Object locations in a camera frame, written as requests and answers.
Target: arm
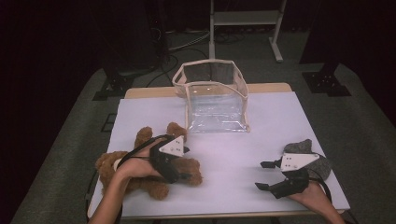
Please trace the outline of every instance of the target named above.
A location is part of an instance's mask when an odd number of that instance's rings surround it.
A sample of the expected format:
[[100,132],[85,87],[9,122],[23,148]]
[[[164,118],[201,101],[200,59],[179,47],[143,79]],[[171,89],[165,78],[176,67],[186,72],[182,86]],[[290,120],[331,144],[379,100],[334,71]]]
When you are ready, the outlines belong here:
[[[157,139],[154,143],[143,148],[135,154],[136,157],[148,157],[149,149],[158,144],[159,141],[162,141],[162,139]],[[148,175],[161,176],[154,170],[149,161],[137,158],[131,158],[126,161],[113,175],[106,193],[93,213],[89,223],[113,224],[120,211],[129,180],[132,177],[144,177]]]
[[311,211],[321,215],[331,224],[344,224],[345,221],[335,210],[332,203],[323,192],[320,184],[315,181],[311,181],[303,193],[296,193],[290,195],[289,198],[304,205]]

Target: transparent plastic box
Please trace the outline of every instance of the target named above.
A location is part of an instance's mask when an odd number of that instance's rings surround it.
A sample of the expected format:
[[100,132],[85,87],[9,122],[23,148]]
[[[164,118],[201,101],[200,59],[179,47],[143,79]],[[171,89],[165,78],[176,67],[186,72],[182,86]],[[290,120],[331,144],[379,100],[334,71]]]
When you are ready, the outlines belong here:
[[248,86],[233,61],[183,63],[172,82],[190,133],[248,133]]

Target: brown teddy bear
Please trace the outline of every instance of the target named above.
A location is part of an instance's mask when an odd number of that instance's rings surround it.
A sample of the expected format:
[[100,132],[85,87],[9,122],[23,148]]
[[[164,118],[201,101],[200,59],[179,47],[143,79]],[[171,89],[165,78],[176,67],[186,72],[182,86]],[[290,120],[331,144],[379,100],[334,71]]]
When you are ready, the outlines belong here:
[[[184,141],[187,140],[187,130],[174,122],[168,124],[166,134],[173,135],[175,138],[183,135]],[[136,135],[134,148],[137,148],[143,143],[147,142],[151,137],[152,129],[150,127],[142,128]],[[114,163],[127,153],[127,151],[104,153],[96,161],[95,167],[104,186],[102,190],[103,193],[106,192],[106,188],[115,173]],[[185,180],[187,184],[198,186],[202,183],[202,176],[199,170],[200,163],[197,160],[180,157],[172,160],[172,164],[181,174],[190,175],[189,178]],[[127,186],[126,193],[129,193],[135,189],[144,189],[148,192],[150,197],[156,200],[164,199],[169,192],[168,183],[166,180],[157,176],[132,178]]]

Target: white table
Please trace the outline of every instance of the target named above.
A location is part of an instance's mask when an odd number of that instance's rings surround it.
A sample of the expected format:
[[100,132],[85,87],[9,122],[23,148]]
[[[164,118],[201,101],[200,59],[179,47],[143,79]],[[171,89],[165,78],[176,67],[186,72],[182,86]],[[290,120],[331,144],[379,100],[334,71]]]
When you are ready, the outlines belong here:
[[[250,87],[259,90],[263,85],[265,87],[265,84]],[[108,152],[132,150],[134,134],[142,127],[152,127],[156,136],[164,134],[171,121],[184,125],[184,100],[167,93],[164,96],[168,97],[121,100]],[[258,190],[254,184],[262,182],[273,185],[284,180],[285,176],[280,170],[262,169],[260,162],[278,160],[288,143],[309,138],[312,140],[313,151],[323,155],[295,93],[250,93],[247,118],[250,133],[190,133],[186,146],[191,151],[185,156],[201,163],[203,184],[198,187],[181,183],[170,185],[169,195],[163,201],[155,201],[143,190],[136,190],[124,199],[123,218],[279,217],[312,214],[288,198],[277,200],[270,192]],[[333,172],[326,183],[332,192],[335,208],[339,212],[349,209]],[[102,198],[101,188],[102,184],[98,181],[89,217]]]

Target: wooden table edge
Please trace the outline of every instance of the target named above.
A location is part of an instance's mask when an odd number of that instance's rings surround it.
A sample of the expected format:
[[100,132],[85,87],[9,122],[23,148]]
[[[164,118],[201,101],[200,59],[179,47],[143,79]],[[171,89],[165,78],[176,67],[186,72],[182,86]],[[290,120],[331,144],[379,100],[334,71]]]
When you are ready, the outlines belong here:
[[[254,83],[247,84],[249,93],[258,92],[288,92],[292,91],[288,83]],[[125,99],[175,97],[174,87],[131,88],[125,93]]]

